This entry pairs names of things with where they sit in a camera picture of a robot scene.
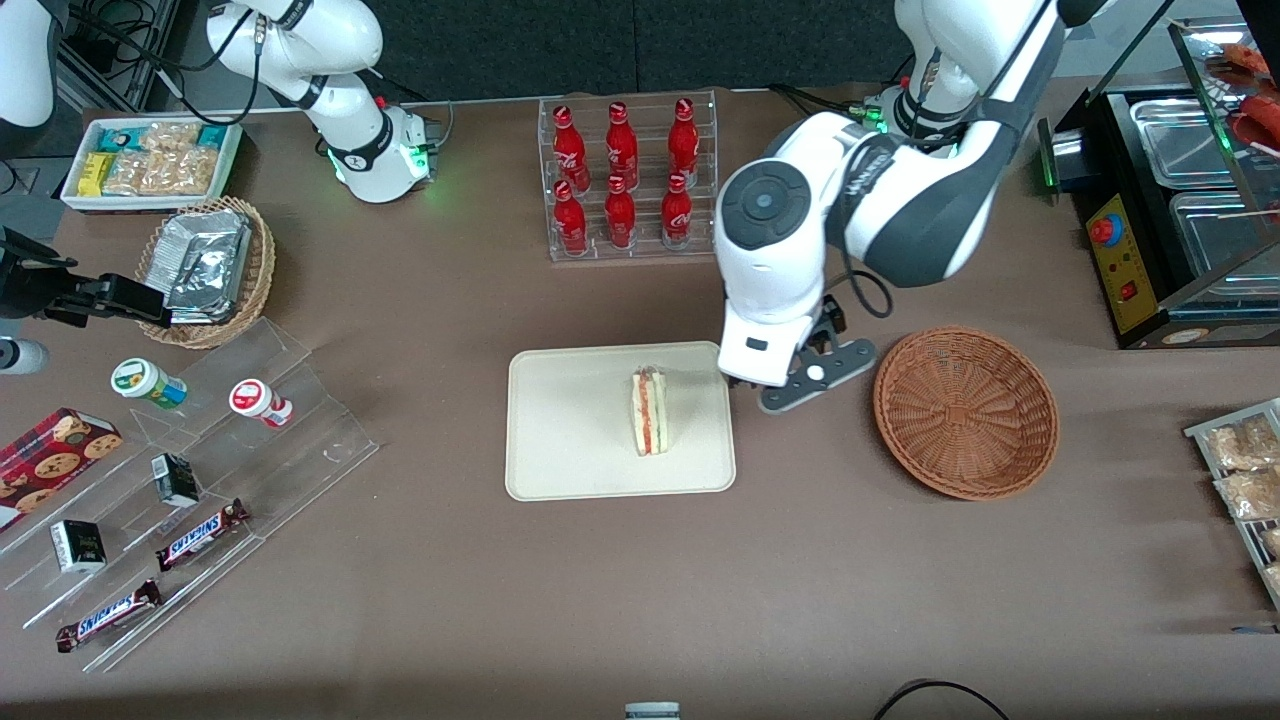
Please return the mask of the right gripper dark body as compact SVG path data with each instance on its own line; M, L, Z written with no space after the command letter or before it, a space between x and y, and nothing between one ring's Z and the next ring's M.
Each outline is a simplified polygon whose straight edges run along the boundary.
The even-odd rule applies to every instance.
M52 270L27 268L6 258L1 264L1 319L19 320L42 313L52 301Z

